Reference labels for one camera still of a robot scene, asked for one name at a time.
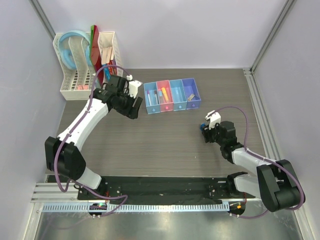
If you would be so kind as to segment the grey rectangular eraser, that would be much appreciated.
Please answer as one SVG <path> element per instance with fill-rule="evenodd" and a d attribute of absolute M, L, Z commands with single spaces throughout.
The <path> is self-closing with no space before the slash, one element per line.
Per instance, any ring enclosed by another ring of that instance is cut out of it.
<path fill-rule="evenodd" d="M 195 95 L 192 93 L 192 94 L 187 98 L 187 100 L 188 100 L 188 101 L 192 101 L 194 97 L 195 97 Z"/>

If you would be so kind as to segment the blue capped glue stick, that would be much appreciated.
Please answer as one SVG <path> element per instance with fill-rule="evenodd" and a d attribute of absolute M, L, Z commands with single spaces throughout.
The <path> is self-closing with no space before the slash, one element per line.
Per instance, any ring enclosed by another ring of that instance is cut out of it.
<path fill-rule="evenodd" d="M 166 103 L 166 100 L 165 100 L 165 98 L 164 98 L 164 96 L 163 96 L 162 90 L 159 90 L 159 91 L 158 91 L 158 99 L 159 99 L 159 103 L 160 103 L 160 104 L 165 104 L 165 103 Z"/>

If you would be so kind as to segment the purple drawer box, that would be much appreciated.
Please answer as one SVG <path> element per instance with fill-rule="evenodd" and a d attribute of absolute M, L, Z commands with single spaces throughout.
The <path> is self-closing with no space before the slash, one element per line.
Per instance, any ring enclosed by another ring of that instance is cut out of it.
<path fill-rule="evenodd" d="M 187 100 L 186 109 L 198 109 L 201 105 L 201 97 L 194 78 L 182 79 L 183 89 Z"/>

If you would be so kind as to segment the pink capped white marker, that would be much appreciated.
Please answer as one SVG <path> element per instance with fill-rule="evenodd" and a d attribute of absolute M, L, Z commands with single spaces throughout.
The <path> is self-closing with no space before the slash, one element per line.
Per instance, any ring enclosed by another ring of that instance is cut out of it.
<path fill-rule="evenodd" d="M 147 93 L 147 97 L 148 97 L 148 103 L 151 106 L 152 105 L 152 101 L 151 101 L 151 96 L 150 96 L 149 90 L 147 90 L 146 93 Z"/>

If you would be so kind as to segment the brown capped white marker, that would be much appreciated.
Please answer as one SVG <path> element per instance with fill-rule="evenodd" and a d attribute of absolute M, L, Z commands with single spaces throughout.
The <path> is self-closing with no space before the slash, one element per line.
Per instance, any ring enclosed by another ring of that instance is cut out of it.
<path fill-rule="evenodd" d="M 159 101 L 158 101 L 158 91 L 154 90 L 154 98 L 155 98 L 155 104 L 158 105 Z"/>

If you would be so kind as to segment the light blue drawer box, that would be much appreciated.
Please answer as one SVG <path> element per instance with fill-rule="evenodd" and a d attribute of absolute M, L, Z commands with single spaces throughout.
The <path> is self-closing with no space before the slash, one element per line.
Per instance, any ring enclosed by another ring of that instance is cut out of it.
<path fill-rule="evenodd" d="M 170 80 L 170 90 L 173 100 L 173 110 L 182 111 L 187 108 L 187 98 L 181 79 Z"/>
<path fill-rule="evenodd" d="M 156 105 L 156 101 L 155 101 L 155 95 L 154 95 L 154 90 L 157 90 L 157 84 L 156 82 L 148 82 L 148 83 L 144 83 L 143 84 L 144 87 L 144 96 L 145 96 L 145 105 L 146 105 L 146 111 L 147 113 L 150 114 L 157 114 L 161 112 L 160 109 L 160 103 L 159 103 L 159 98 L 158 98 L 158 105 Z M 149 100 L 148 100 L 148 96 L 147 96 L 147 90 L 149 91 L 150 94 L 150 98 L 151 98 L 151 102 L 152 105 L 149 105 Z"/>

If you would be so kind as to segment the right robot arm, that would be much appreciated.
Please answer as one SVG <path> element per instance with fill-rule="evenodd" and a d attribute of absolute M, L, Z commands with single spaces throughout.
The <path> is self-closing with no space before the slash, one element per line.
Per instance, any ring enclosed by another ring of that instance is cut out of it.
<path fill-rule="evenodd" d="M 227 176 L 225 190 L 230 197 L 247 193 L 261 199 L 270 212 L 296 210 L 305 203 L 305 193 L 290 161 L 268 159 L 245 148 L 231 121 L 214 126 L 203 123 L 200 131 L 205 142 L 219 145 L 225 160 L 246 169 Z"/>

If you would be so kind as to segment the yellow highlighter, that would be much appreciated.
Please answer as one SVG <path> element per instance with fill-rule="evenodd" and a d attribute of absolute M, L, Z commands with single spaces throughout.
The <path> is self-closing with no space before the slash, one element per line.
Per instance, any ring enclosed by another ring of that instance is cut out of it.
<path fill-rule="evenodd" d="M 169 97 L 168 97 L 166 88 L 165 88 L 165 87 L 162 87 L 162 88 L 161 88 L 161 92 L 162 92 L 162 94 L 163 94 L 163 96 L 164 96 L 165 101 L 168 102 L 168 101 L 169 101 Z"/>

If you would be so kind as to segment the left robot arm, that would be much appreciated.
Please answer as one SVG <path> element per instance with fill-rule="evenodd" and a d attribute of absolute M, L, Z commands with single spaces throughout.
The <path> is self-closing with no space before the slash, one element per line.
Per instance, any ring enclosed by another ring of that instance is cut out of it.
<path fill-rule="evenodd" d="M 107 192 L 102 176 L 89 169 L 81 153 L 96 125 L 111 111 L 137 119 L 143 99 L 138 96 L 142 82 L 113 75 L 104 88 L 96 88 L 75 120 L 57 137 L 44 143 L 46 167 L 57 177 L 63 176 L 89 188 L 89 194 L 100 200 Z"/>

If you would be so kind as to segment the blue pencil sharpener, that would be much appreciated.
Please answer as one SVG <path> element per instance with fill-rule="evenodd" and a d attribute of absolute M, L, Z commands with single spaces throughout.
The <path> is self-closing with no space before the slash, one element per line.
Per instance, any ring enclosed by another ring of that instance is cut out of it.
<path fill-rule="evenodd" d="M 203 132 L 206 127 L 207 127 L 207 125 L 205 123 L 202 123 L 199 128 L 200 128 L 201 132 Z"/>

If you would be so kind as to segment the pink drawer box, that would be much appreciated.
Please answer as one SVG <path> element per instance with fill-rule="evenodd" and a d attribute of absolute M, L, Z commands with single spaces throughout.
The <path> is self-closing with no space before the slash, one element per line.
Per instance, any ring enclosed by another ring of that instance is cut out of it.
<path fill-rule="evenodd" d="M 161 112 L 169 112 L 174 109 L 174 102 L 171 93 L 169 80 L 161 80 L 156 82 L 158 100 Z"/>

